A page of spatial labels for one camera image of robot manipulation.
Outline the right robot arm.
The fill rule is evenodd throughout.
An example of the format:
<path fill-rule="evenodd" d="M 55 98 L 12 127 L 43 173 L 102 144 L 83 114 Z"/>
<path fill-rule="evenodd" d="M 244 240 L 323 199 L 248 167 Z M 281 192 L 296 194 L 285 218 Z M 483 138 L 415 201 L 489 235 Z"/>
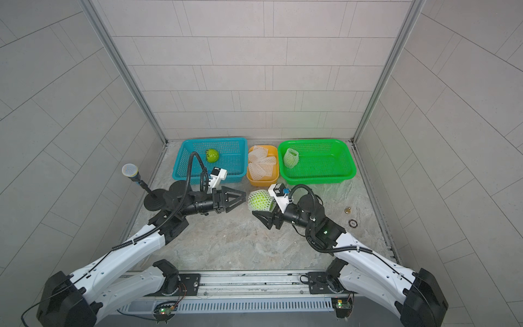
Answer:
<path fill-rule="evenodd" d="M 335 293 L 355 292 L 385 307 L 403 326 L 441 326 L 449 305 L 436 277 L 413 271 L 368 248 L 325 214 L 323 200 L 303 184 L 272 184 L 249 194 L 248 207 L 268 229 L 284 223 L 304 230 L 319 253 L 334 256 L 327 280 Z"/>

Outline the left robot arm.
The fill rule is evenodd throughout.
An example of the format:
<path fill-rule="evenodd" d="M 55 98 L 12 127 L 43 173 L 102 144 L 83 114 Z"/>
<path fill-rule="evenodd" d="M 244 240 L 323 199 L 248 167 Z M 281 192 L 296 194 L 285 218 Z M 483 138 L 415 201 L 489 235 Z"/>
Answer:
<path fill-rule="evenodd" d="M 35 304 L 42 326 L 95 326 L 106 316 L 134 300 L 155 293 L 170 296 L 179 289 L 178 269 L 159 260 L 128 279 L 121 275 L 135 264 L 173 241 L 188 227 L 190 215 L 230 212 L 247 199 L 245 192 L 220 186 L 227 177 L 224 169 L 203 168 L 200 188 L 191 187 L 193 160 L 189 156 L 187 178 L 169 189 L 149 190 L 144 206 L 156 214 L 137 234 L 106 255 L 66 275 L 60 271 L 44 286 L 42 299 Z"/>

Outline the white foam nets pile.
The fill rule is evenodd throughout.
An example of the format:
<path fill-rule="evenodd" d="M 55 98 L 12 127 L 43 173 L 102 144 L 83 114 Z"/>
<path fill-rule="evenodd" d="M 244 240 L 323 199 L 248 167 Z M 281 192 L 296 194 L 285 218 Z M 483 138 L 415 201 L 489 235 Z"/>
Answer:
<path fill-rule="evenodd" d="M 254 146 L 248 154 L 249 174 L 254 181 L 272 177 L 276 164 L 276 157 L 269 155 L 267 148 Z"/>

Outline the yellow plastic tub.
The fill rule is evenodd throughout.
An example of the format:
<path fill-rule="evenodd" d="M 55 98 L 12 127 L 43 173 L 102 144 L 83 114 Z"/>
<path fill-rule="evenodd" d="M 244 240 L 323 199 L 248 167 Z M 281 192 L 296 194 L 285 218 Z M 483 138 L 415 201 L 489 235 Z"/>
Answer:
<path fill-rule="evenodd" d="M 254 181 L 250 174 L 249 174 L 249 169 L 247 171 L 247 178 L 249 180 L 249 182 L 255 186 L 255 187 L 269 187 L 270 185 L 272 184 L 275 184 L 280 176 L 280 172 L 279 172 L 279 159 L 278 159 L 278 151 L 277 151 L 277 148 L 274 147 L 274 146 L 270 146 L 270 145 L 255 145 L 255 146 L 260 146 L 260 147 L 264 147 L 264 148 L 267 148 L 269 150 L 269 155 L 273 155 L 276 157 L 277 159 L 277 164 L 273 170 L 273 173 L 272 173 L 272 177 L 269 177 L 269 178 L 264 178 L 262 179 L 261 181 Z"/>

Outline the green plastic basket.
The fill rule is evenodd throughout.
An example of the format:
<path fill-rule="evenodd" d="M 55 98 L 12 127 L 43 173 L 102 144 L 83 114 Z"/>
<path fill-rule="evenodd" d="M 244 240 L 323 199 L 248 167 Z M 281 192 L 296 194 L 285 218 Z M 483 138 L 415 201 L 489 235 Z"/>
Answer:
<path fill-rule="evenodd" d="M 298 152 L 292 168 L 284 162 L 289 149 Z M 357 173 L 349 147 L 337 139 L 287 140 L 278 146 L 278 154 L 280 175 L 290 185 L 341 183 Z"/>

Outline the microphone on black stand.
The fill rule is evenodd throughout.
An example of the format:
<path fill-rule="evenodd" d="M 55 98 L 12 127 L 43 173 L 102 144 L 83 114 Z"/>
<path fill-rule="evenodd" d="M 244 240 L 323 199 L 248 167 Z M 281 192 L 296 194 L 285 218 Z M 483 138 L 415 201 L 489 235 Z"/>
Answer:
<path fill-rule="evenodd" d="M 140 185 L 142 189 L 147 193 L 143 205 L 146 210 L 148 211 L 159 211 L 166 205 L 166 201 L 164 199 L 164 194 L 166 193 L 165 189 L 155 189 L 151 190 L 150 187 L 142 180 L 139 168 L 135 164 L 125 164 L 121 172 L 123 176 L 129 178 L 131 181 L 137 183 Z"/>

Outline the right circuit board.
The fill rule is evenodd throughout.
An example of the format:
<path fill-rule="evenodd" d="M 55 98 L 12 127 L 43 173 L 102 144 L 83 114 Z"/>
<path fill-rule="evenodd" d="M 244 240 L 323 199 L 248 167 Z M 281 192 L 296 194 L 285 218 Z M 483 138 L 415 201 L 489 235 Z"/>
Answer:
<path fill-rule="evenodd" d="M 354 308 L 354 299 L 352 297 L 331 298 L 331 302 L 338 319 L 348 319 L 350 317 Z"/>

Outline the circuit board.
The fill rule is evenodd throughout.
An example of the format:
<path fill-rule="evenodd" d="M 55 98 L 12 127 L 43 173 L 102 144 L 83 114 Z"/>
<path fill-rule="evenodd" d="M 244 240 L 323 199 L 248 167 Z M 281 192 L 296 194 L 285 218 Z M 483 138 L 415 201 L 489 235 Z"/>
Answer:
<path fill-rule="evenodd" d="M 176 301 L 167 301 L 159 303 L 153 310 L 153 317 L 159 324 L 160 322 L 167 322 L 172 319 L 176 314 Z"/>
<path fill-rule="evenodd" d="M 354 299 L 352 297 L 331 298 L 331 302 L 338 319 L 348 319 L 350 317 L 354 308 Z"/>

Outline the left circuit board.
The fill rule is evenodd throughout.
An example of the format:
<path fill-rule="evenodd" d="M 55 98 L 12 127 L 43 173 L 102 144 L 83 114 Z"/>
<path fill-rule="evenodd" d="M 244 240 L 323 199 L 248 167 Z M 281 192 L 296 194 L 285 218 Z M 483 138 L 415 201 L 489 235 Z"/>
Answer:
<path fill-rule="evenodd" d="M 153 317 L 159 324 L 160 322 L 167 322 L 172 319 L 176 314 L 176 301 L 167 301 L 159 303 L 153 310 Z"/>

